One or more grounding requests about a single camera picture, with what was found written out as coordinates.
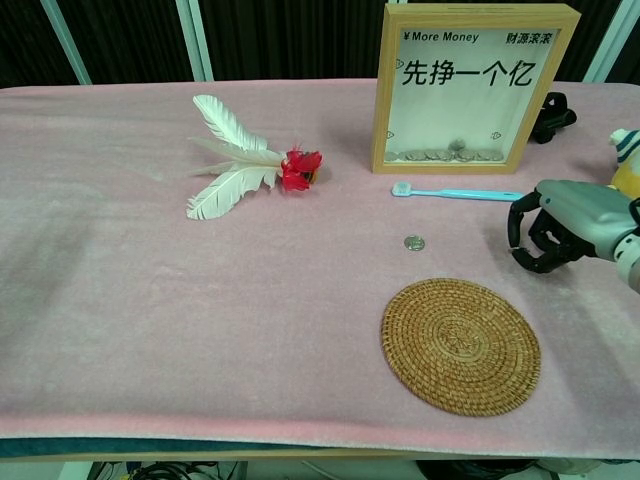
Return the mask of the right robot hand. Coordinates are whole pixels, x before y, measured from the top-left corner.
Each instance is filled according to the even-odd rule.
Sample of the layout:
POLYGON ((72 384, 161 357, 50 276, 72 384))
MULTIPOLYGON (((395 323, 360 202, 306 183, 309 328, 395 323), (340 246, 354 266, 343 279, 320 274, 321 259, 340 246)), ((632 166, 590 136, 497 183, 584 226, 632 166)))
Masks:
POLYGON ((511 254, 524 269, 549 273, 587 256, 612 261, 623 280, 639 272, 639 201, 610 187, 570 180, 542 180, 511 204, 507 233, 511 254), (521 223, 538 216, 529 237, 541 251, 520 245, 521 223))

